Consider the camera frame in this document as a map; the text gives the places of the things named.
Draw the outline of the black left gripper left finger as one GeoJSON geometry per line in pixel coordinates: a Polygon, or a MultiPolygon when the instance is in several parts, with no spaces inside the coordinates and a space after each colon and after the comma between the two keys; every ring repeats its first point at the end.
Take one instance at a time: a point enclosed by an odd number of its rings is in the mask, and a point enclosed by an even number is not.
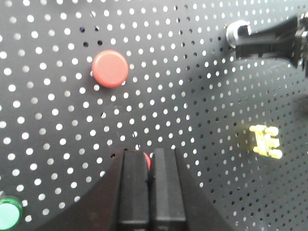
{"type": "Polygon", "coordinates": [[[145,231],[148,170],[142,151],[124,150],[81,199],[39,231],[145,231]]]}

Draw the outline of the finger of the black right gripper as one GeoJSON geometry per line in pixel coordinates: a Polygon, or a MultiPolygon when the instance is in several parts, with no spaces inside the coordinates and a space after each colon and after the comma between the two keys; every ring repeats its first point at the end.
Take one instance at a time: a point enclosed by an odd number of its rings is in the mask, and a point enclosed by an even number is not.
{"type": "Polygon", "coordinates": [[[239,45],[235,48],[237,59],[277,58],[291,63],[308,76],[308,46],[300,43],[239,45]]]}
{"type": "Polygon", "coordinates": [[[250,36],[244,37],[242,44],[236,49],[249,45],[276,45],[292,43],[297,31],[297,17],[293,16],[277,25],[260,31],[252,31],[250,36]]]}

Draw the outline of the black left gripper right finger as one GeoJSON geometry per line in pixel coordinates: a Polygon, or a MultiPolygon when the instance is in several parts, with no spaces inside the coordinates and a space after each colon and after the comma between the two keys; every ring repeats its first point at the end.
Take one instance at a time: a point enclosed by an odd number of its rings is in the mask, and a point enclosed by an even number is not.
{"type": "Polygon", "coordinates": [[[231,231],[174,150],[156,148],[151,165],[150,230],[231,231]]]}

